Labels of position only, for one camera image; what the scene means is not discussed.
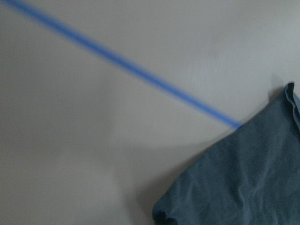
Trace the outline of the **black printed t-shirt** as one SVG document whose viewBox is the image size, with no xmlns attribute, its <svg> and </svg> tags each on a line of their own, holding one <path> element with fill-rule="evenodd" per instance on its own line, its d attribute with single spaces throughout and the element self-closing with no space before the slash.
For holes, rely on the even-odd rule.
<svg viewBox="0 0 300 225">
<path fill-rule="evenodd" d="M 300 100 L 294 83 L 214 144 L 154 205 L 157 225 L 297 225 Z"/>
</svg>

